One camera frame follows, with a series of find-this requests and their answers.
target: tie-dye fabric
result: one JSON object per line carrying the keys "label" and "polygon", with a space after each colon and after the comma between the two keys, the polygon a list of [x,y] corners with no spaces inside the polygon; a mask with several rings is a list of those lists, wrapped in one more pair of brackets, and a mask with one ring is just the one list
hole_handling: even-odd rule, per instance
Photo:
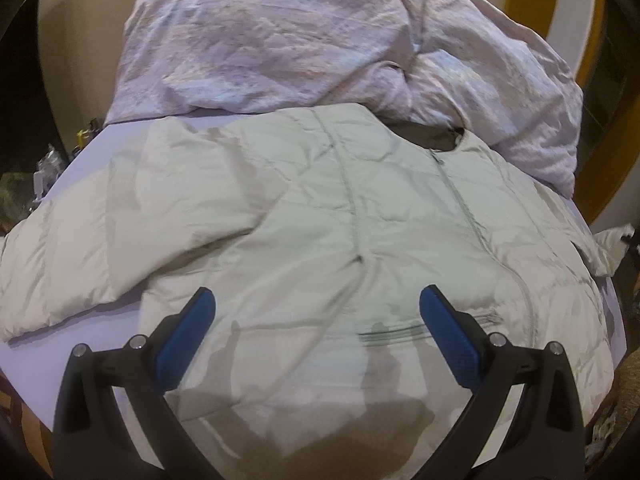
{"label": "tie-dye fabric", "polygon": [[571,196],[581,101],[551,47],[486,0],[138,0],[107,121],[355,102],[463,126]]}

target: silver bolt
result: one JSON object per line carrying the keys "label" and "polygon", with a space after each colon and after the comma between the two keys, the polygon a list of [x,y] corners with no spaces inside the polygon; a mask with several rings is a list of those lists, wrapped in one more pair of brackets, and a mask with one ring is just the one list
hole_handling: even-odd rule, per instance
{"label": "silver bolt", "polygon": [[552,354],[561,355],[564,352],[564,348],[558,341],[552,341],[549,343],[549,350]]}
{"label": "silver bolt", "polygon": [[503,336],[500,332],[494,332],[489,335],[489,343],[492,346],[497,346],[500,348],[501,346],[505,346],[507,344],[507,338]]}
{"label": "silver bolt", "polygon": [[146,344],[146,336],[135,335],[129,340],[129,346],[133,349],[140,350]]}
{"label": "silver bolt", "polygon": [[84,343],[80,343],[79,345],[74,346],[74,349],[71,351],[73,355],[76,357],[82,357],[89,347]]}

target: zipper pull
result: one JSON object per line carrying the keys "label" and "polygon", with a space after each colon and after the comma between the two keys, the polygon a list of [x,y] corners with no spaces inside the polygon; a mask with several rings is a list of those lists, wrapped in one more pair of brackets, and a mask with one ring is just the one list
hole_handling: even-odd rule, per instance
{"label": "zipper pull", "polygon": [[431,153],[433,160],[435,160],[441,166],[444,166],[444,160],[442,160],[438,155],[436,155],[436,152],[434,152],[431,148],[429,148],[429,152]]}

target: blue gripper pad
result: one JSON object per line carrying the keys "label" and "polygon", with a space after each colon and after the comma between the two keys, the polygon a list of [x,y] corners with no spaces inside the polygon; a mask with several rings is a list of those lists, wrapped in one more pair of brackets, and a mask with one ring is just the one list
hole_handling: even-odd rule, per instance
{"label": "blue gripper pad", "polygon": [[216,298],[208,288],[201,288],[184,308],[175,327],[156,355],[156,386],[162,392],[175,390],[200,343],[216,317]]}
{"label": "blue gripper pad", "polygon": [[458,384],[475,393],[482,383],[481,355],[456,320],[465,314],[457,313],[439,293],[434,285],[422,291],[420,315]]}

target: beige wall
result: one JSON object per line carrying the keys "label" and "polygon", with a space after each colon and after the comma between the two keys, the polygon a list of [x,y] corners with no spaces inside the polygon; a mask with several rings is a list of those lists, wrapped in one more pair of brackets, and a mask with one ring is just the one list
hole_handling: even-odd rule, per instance
{"label": "beige wall", "polygon": [[[41,0],[40,57],[58,128],[68,148],[113,96],[124,22],[135,0]],[[504,0],[489,0],[501,7]]]}

